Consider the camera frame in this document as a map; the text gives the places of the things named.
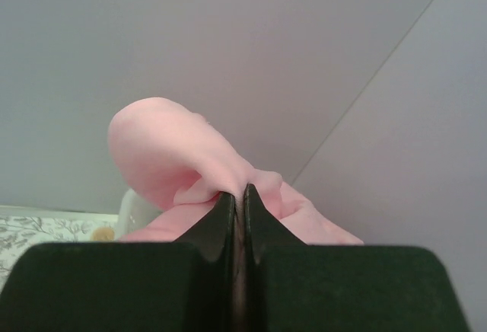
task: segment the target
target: gray wall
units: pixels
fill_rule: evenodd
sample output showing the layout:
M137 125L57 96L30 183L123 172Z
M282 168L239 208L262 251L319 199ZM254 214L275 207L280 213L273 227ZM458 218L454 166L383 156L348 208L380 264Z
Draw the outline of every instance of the gray wall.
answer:
M487 330L487 0L434 0L295 186L367 243L445 262Z
M0 0L0 203L115 212L114 113L165 96L294 178L431 0Z

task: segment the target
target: folded pink cloth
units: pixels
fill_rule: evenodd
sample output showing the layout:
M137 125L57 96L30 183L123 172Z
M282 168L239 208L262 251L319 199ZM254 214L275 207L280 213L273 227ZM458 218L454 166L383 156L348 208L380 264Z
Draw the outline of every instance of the folded pink cloth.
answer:
M113 118L108 142L127 184L161 208L125 241L173 241L196 224L222 191L241 204L254 184L266 208L307 244L361 244L324 218L275 172L255 169L204 117L161 97L137 101Z

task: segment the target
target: pink cloth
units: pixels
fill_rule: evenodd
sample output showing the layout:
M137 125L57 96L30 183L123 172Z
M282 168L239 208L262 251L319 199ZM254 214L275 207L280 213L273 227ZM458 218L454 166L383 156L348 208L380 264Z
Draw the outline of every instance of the pink cloth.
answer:
M254 184L266 208L307 244L361 244L324 218L275 172L255 169L204 117L161 97L137 101L113 118L108 142L127 184L161 208L125 241L173 241L196 224L221 191L241 204Z

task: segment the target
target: pink towel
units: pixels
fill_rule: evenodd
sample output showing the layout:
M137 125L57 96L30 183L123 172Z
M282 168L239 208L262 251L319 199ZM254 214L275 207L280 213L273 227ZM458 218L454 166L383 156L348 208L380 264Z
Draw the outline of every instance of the pink towel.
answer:
M241 204L254 184L266 208L307 244L361 244L324 218L280 174L255 169L204 117L161 97L137 101L113 118L108 142L127 184L162 213L125 241L173 241L196 224L221 191Z

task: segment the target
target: white container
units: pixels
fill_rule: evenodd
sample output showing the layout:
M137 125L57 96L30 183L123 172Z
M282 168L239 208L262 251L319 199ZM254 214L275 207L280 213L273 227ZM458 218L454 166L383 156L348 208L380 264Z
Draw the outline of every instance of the white container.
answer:
M159 208L148 203L130 189L122 198L119 218L115 224L115 239L144 228L161 213Z

